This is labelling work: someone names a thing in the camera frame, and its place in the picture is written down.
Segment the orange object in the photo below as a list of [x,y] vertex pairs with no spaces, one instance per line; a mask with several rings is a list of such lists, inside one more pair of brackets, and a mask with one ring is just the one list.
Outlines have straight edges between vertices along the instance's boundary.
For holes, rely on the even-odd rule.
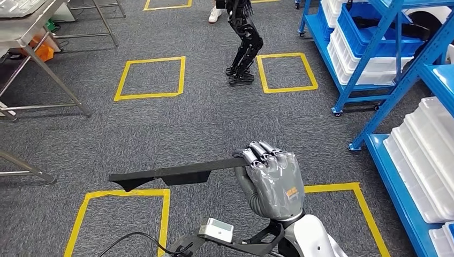
[[[32,41],[30,42],[30,46],[35,48],[36,45],[38,45],[38,42],[41,39],[39,37],[34,37]],[[21,50],[24,55],[27,55],[27,53],[23,50]],[[46,62],[54,57],[54,50],[52,47],[48,46],[45,42],[42,43],[42,45],[38,48],[38,50],[35,51],[36,55],[43,61]]]

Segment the black tool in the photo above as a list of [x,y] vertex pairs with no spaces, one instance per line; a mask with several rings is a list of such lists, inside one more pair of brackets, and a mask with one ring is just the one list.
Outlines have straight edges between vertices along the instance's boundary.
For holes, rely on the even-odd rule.
[[[357,28],[369,28],[379,25],[380,19],[365,19],[363,17],[353,17]],[[393,21],[390,28],[395,29],[396,23]],[[412,37],[426,41],[430,37],[430,30],[417,24],[402,23],[402,36]]]

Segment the gray robotic hand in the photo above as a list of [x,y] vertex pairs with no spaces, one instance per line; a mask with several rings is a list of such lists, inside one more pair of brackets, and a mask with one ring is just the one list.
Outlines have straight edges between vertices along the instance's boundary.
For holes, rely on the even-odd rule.
[[236,150],[233,156],[249,163],[250,176],[245,167],[236,167],[235,173],[252,211],[277,221],[303,213],[304,184],[294,153],[259,141]]

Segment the person's leg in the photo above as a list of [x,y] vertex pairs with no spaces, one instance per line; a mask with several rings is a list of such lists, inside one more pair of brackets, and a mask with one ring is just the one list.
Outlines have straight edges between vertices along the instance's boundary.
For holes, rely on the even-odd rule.
[[208,18],[208,22],[213,24],[217,22],[219,16],[221,16],[222,10],[216,8],[216,1],[213,0],[213,8],[211,10],[210,18]]

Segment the blue shelving unit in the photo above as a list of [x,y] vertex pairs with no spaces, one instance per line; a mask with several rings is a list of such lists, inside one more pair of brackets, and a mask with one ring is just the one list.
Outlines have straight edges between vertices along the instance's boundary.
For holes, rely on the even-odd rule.
[[[362,70],[364,67],[366,67],[367,62],[364,63],[364,67],[361,69],[361,72],[355,71],[355,73],[352,75],[352,78],[350,79],[348,85],[352,84],[353,86],[349,87],[348,85],[341,85],[339,83],[339,80],[337,79],[336,72],[333,68],[331,58],[329,57],[328,54],[328,41],[326,41],[323,38],[323,29],[320,26],[320,22],[317,19],[317,14],[308,14],[309,10],[309,4],[310,1],[307,0],[304,6],[303,10],[303,15],[302,15],[302,21],[300,24],[300,29],[298,32],[302,35],[304,33],[304,27],[307,25],[309,32],[311,33],[312,38],[314,39],[315,45],[317,46],[317,49],[320,52],[320,55],[322,56],[325,65],[328,68],[328,71],[332,77],[332,80],[336,84],[337,89],[339,90],[339,93],[341,96],[345,96],[345,99],[342,100],[342,106],[346,103],[354,103],[354,102],[367,102],[367,101],[384,101],[388,99],[388,95],[391,92],[391,90],[395,87],[394,84],[392,85],[356,85],[359,76],[362,73]],[[360,97],[351,97],[352,92],[357,92],[357,91],[369,91],[369,90],[384,90],[384,92],[381,95],[372,95],[372,96],[360,96]],[[333,112],[335,114],[340,115],[342,111],[336,112],[333,108]]]
[[[396,21],[396,57],[398,58],[396,71],[397,71],[397,80],[399,80],[402,76],[400,74],[400,50],[401,50],[401,29],[400,24],[402,23],[402,17],[398,16],[397,14],[401,12],[403,9],[415,8],[415,7],[430,7],[430,6],[454,6],[454,0],[369,0],[369,2],[376,8],[382,15],[382,19],[378,25],[378,28],[370,40],[369,45],[366,48],[360,62],[358,63],[357,68],[352,74],[350,81],[345,86],[340,86],[335,73],[332,72],[332,65],[330,64],[329,57],[326,57],[326,48],[324,46],[327,43],[323,40],[323,35],[319,33],[319,25],[318,22],[315,21],[314,15],[308,14],[309,12],[309,4],[310,1],[307,0],[304,5],[304,10],[301,17],[300,27],[298,32],[300,35],[305,33],[305,26],[307,25],[308,30],[310,31],[315,44],[319,52],[321,53],[323,60],[325,61],[330,74],[336,83],[337,88],[339,89],[340,96],[333,108],[331,108],[332,112],[336,116],[340,116],[342,114],[342,109],[346,103],[350,102],[362,102],[362,101],[377,101],[377,100],[387,100],[389,99],[389,95],[379,95],[379,96],[369,96],[369,97],[356,97],[353,99],[351,97],[351,93],[354,91],[359,90],[376,90],[376,89],[383,89],[383,86],[373,86],[373,85],[356,85],[358,82],[359,77],[361,76],[364,68],[366,67],[367,63],[369,62],[370,58],[373,56],[374,50],[377,47],[378,43],[381,41],[383,36],[385,35],[386,31],[388,30],[391,23]],[[439,56],[444,56],[445,52],[441,52]],[[394,91],[395,85],[390,85],[387,88],[389,89],[388,94]]]
[[[331,62],[331,58],[328,54],[328,42],[323,39],[323,29],[320,26],[320,22],[317,18],[316,14],[313,15],[306,15],[304,16],[304,20],[309,28],[309,31],[314,38],[315,45],[322,56],[329,74],[331,75],[334,83],[336,84],[337,89],[339,92],[343,92],[345,90],[346,85],[341,85],[339,80],[337,79],[336,71]],[[385,86],[377,86],[377,85],[356,85],[353,91],[365,91],[365,90],[374,90],[374,89],[392,89],[394,85],[385,85]],[[360,101],[373,101],[373,100],[385,100],[388,96],[381,95],[381,96],[367,96],[367,97],[352,97],[349,98],[347,102],[360,102]]]
[[[388,3],[389,1],[369,0],[384,15],[379,27],[387,25],[387,21],[395,17],[401,9],[437,5],[454,6],[454,0],[426,0],[426,2],[423,0],[394,0],[391,4]],[[350,150],[360,150],[361,145],[366,144],[418,257],[437,257],[428,230],[441,228],[442,224],[424,222],[383,145],[383,140],[388,135],[373,133],[418,78],[427,84],[449,113],[454,116],[454,65],[432,65],[446,52],[447,46],[453,39],[454,14],[451,13],[408,70],[400,76],[396,87],[379,111],[349,145]]]
[[388,136],[388,134],[369,135],[366,139],[367,149],[369,149],[374,159],[383,183],[418,257],[437,257],[429,236],[429,229],[440,229],[443,224],[428,224],[422,219],[388,151],[383,145],[383,140],[388,138]]

